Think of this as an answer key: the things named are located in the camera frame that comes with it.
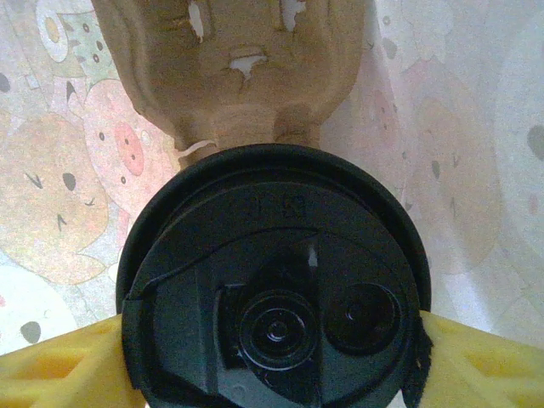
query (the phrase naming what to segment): camera lens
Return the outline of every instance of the camera lens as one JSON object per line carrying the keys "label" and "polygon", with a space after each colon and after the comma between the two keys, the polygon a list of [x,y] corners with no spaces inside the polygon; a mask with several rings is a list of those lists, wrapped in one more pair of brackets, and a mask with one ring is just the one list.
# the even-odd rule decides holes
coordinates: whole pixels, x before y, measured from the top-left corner
{"label": "camera lens", "polygon": [[267,291],[242,311],[240,345],[253,363],[283,371],[301,365],[317,344],[317,322],[311,305],[289,291]]}
{"label": "camera lens", "polygon": [[375,354],[391,342],[399,319],[397,303],[387,290],[372,284],[353,285],[329,305],[325,334],[345,354]]}

